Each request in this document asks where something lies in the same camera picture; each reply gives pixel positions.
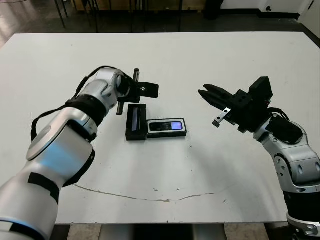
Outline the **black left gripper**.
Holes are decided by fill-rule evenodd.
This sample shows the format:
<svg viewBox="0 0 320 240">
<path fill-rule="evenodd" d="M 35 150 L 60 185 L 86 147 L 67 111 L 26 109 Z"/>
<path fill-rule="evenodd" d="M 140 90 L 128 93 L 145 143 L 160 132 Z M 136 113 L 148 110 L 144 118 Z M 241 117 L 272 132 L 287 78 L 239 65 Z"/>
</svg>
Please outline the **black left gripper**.
<svg viewBox="0 0 320 240">
<path fill-rule="evenodd" d="M 128 76 L 125 72 L 120 71 L 116 80 L 117 90 L 117 115 L 122 115 L 124 110 L 124 103 L 138 103 L 140 100 L 138 94 L 138 81 L 140 76 L 140 70 L 134 69 L 133 78 Z"/>
</svg>

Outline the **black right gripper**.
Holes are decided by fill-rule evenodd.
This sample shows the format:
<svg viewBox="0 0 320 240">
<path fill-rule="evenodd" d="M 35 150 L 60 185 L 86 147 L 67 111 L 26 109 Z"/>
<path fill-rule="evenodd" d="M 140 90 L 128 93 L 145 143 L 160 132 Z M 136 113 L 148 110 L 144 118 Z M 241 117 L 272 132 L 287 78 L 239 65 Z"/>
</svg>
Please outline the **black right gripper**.
<svg viewBox="0 0 320 240">
<path fill-rule="evenodd" d="M 253 133 L 269 118 L 268 105 L 272 98 L 269 88 L 250 89 L 249 92 L 239 89 L 231 94 L 212 84 L 205 84 L 203 87 L 206 90 L 198 91 L 201 97 L 211 106 L 222 110 L 212 122 L 217 128 L 225 120 L 238 125 L 238 130 L 242 133 Z"/>
</svg>

